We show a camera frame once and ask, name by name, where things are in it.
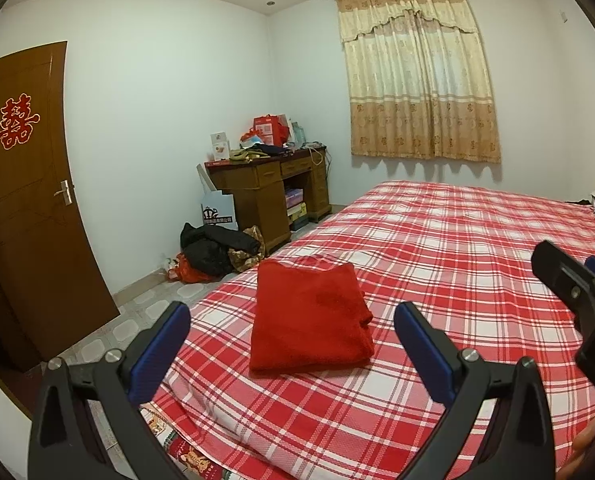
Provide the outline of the red knitted sweater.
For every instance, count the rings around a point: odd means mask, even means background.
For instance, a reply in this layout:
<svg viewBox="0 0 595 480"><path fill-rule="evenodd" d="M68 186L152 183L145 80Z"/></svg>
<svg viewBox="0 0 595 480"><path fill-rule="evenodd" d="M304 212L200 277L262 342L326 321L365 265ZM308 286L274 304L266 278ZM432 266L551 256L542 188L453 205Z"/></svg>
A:
<svg viewBox="0 0 595 480"><path fill-rule="evenodd" d="M259 376L348 370L375 354L355 266L306 269L267 260L257 267L250 372Z"/></svg>

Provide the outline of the black clothes pile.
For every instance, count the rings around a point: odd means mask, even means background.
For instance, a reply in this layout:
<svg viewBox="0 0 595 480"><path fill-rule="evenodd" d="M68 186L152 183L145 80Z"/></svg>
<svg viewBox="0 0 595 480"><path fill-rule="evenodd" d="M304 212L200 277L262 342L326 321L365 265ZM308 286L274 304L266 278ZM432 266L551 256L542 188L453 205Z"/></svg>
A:
<svg viewBox="0 0 595 480"><path fill-rule="evenodd" d="M262 243L250 234L233 231L223 226L194 228L186 223L180 233L180 248L191 268L213 278L222 278L233 272L232 252L243 252L247 257L256 256Z"/></svg>

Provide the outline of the red plaid bed sheet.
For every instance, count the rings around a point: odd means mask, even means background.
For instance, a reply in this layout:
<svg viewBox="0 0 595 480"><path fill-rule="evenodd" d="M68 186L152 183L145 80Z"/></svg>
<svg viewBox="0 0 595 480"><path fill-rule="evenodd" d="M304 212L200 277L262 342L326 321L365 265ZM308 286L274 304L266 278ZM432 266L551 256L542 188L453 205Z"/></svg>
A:
<svg viewBox="0 0 595 480"><path fill-rule="evenodd" d="M247 479L551 478L595 414L595 212L385 182L184 318L153 408Z"/></svg>

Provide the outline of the brown wooden door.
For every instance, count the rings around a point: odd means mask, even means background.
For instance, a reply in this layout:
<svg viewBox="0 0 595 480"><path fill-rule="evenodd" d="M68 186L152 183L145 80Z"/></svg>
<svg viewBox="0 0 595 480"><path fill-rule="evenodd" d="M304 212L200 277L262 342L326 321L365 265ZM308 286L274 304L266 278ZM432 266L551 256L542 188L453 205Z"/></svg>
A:
<svg viewBox="0 0 595 480"><path fill-rule="evenodd" d="M41 116L30 140L0 143L0 286L41 361L118 315L78 208L64 122L64 41L0 58L0 108L22 92ZM53 194L70 181L73 203Z"/></svg>

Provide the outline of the beige patterned curtain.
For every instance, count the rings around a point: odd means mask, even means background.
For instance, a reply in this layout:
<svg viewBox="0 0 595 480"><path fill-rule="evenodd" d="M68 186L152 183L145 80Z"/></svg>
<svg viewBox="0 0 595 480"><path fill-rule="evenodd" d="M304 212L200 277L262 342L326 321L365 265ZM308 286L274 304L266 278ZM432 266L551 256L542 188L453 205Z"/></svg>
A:
<svg viewBox="0 0 595 480"><path fill-rule="evenodd" d="M335 0L356 156L501 161L468 0Z"/></svg>

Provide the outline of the white paper bag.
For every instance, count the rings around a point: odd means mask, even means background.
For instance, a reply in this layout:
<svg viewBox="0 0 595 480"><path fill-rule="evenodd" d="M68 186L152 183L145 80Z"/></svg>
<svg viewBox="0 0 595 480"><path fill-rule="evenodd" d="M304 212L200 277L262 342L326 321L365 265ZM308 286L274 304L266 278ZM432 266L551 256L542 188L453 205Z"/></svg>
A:
<svg viewBox="0 0 595 480"><path fill-rule="evenodd" d="M222 226L225 229L238 231L234 199L230 194L221 191L210 191L201 200L203 223L206 226Z"/></svg>

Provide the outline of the brown wooden desk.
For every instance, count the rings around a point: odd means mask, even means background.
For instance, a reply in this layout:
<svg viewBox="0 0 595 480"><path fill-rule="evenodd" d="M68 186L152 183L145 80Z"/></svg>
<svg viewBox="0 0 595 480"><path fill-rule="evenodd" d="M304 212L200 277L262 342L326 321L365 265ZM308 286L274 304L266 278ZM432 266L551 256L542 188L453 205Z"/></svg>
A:
<svg viewBox="0 0 595 480"><path fill-rule="evenodd" d="M317 222L332 212L323 145L250 162L206 162L204 167L217 190L233 197L239 227L258 226L267 252L291 240L285 198L291 188L303 192L309 220Z"/></svg>

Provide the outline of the white photo card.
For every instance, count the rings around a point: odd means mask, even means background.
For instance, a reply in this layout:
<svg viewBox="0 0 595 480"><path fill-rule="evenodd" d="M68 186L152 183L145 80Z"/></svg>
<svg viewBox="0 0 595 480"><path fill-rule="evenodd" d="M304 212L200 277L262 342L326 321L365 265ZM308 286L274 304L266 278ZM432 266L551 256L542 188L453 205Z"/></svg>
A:
<svg viewBox="0 0 595 480"><path fill-rule="evenodd" d="M216 162L228 160L230 158L230 143L227 134L224 132L212 133L210 140L212 140L212 156Z"/></svg>

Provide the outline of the red double happiness sticker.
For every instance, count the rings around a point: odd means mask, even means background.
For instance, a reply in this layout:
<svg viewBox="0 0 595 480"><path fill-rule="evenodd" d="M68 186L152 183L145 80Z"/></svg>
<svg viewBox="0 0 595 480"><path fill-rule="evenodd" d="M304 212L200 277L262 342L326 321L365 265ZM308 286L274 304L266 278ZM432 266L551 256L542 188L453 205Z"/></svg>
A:
<svg viewBox="0 0 595 480"><path fill-rule="evenodd" d="M41 120L40 114L32 110L32 97L25 92L16 99L7 99L0 114L0 143L6 151L26 144Z"/></svg>

